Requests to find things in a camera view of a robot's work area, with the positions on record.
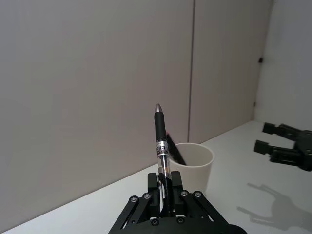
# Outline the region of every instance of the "pen tip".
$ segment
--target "pen tip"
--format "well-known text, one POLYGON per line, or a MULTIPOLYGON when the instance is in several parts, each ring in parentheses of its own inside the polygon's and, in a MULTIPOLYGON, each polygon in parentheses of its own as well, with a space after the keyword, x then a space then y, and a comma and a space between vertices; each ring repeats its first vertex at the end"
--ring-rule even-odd
POLYGON ((157 103, 157 105, 156 105, 156 107, 155 107, 155 113, 156 113, 156 112, 162 112, 162 108, 161 108, 161 106, 160 106, 159 103, 157 103))

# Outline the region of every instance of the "white wall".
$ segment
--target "white wall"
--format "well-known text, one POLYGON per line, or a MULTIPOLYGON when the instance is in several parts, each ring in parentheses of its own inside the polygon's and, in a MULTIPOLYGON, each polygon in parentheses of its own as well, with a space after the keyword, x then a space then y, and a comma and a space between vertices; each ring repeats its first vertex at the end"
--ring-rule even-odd
POLYGON ((190 141, 252 119, 271 0, 196 0, 190 141))
POLYGON ((255 119, 312 129, 312 1, 276 0, 255 119))
POLYGON ((187 140, 192 12, 0 1, 0 232, 156 163, 157 102, 187 140))

